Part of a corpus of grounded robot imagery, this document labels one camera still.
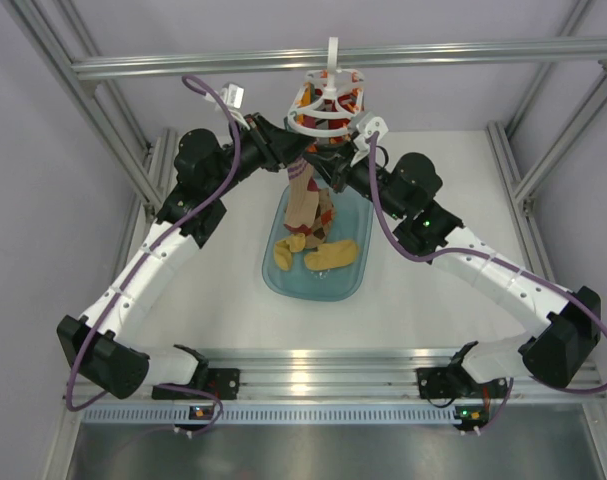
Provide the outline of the beige purple striped sock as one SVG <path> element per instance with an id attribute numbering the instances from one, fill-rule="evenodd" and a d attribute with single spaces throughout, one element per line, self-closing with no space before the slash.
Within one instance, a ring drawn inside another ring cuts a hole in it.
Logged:
<path id="1" fill-rule="evenodd" d="M 284 226 L 291 233 L 304 233 L 314 221 L 319 191 L 315 182 L 314 167 L 300 158 L 287 168 L 289 197 L 285 210 Z"/>

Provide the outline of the white round clip hanger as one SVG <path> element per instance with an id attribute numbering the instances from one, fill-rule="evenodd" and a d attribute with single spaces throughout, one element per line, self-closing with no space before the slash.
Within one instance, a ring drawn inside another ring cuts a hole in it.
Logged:
<path id="1" fill-rule="evenodd" d="M 349 135 L 348 125 L 364 110 L 365 78 L 357 69 L 338 65 L 339 39 L 328 40 L 326 68 L 308 70 L 285 118 L 299 134 L 337 142 Z"/>

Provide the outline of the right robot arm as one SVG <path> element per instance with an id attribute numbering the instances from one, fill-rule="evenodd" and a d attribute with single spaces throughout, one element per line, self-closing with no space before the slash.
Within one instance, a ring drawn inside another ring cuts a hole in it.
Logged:
<path id="1" fill-rule="evenodd" d="M 515 265 L 482 242 L 435 199 L 443 182 L 421 153 L 403 155 L 392 170 L 371 147 L 358 162 L 349 146 L 305 154 L 336 191 L 349 186 L 369 199 L 392 246 L 405 258 L 451 274 L 516 319 L 517 336 L 472 341 L 455 353 L 447 379 L 458 397 L 501 378 L 530 377 L 555 390 L 570 383 L 599 343 L 601 299 L 588 287 L 571 291 Z"/>

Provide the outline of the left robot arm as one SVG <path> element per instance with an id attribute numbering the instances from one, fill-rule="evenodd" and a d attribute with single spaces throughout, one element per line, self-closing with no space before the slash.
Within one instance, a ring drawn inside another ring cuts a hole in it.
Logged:
<path id="1" fill-rule="evenodd" d="M 175 384 L 188 397 L 208 388 L 202 355 L 181 345 L 145 350 L 135 345 L 135 333 L 177 271 L 218 227 L 226 213 L 222 196 L 257 170 L 290 166 L 313 143 L 259 114 L 233 123 L 229 132 L 228 145 L 207 129 L 181 137 L 174 159 L 177 183 L 142 245 L 92 306 L 59 322 L 56 334 L 71 368 L 69 389 L 78 377 L 118 399 L 147 385 Z"/>

